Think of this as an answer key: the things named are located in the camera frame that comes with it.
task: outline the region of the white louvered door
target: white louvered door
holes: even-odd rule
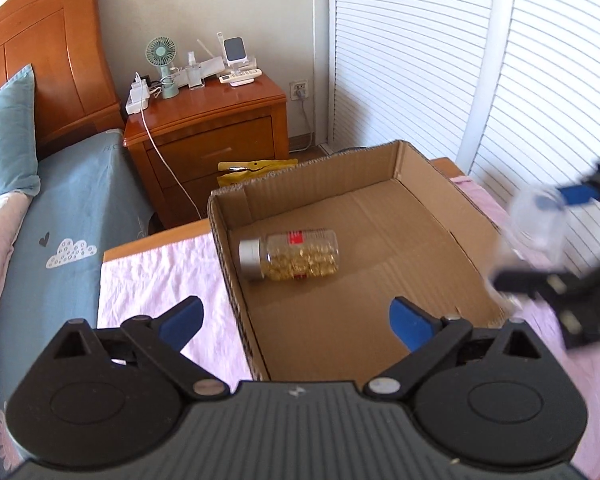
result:
[[[502,72],[470,175],[505,205],[600,159],[600,0],[514,0]],[[600,261],[600,206],[571,210],[568,263]]]
[[[334,0],[330,146],[458,153],[491,0]]]

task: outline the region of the pillowcase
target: pillowcase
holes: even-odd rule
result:
[[[33,119],[35,79],[27,65],[0,88],[0,195],[40,192]]]

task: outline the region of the handheld fan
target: handheld fan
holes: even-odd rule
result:
[[[176,57],[176,44],[171,38],[160,36],[149,42],[146,46],[146,60],[160,71],[162,83],[162,97],[168,99],[178,95],[178,87],[173,81],[169,69],[170,63]]]

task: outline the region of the cloud print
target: cloud print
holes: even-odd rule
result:
[[[84,240],[78,240],[75,244],[71,238],[65,238],[58,246],[58,252],[46,261],[46,268],[53,269],[71,262],[77,262],[83,258],[93,256],[98,252],[95,245],[87,245]]]

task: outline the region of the pink tablecloth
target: pink tablecloth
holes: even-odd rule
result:
[[[470,178],[454,181],[496,224],[506,218],[506,212]],[[119,326],[137,314],[160,316],[189,295],[202,299],[205,322],[182,353],[235,389],[240,380],[251,379],[251,374],[211,235],[103,264],[98,327]],[[587,431],[573,463],[589,478],[600,478],[600,347],[567,355],[551,310],[530,302],[522,316],[552,350],[587,401]]]

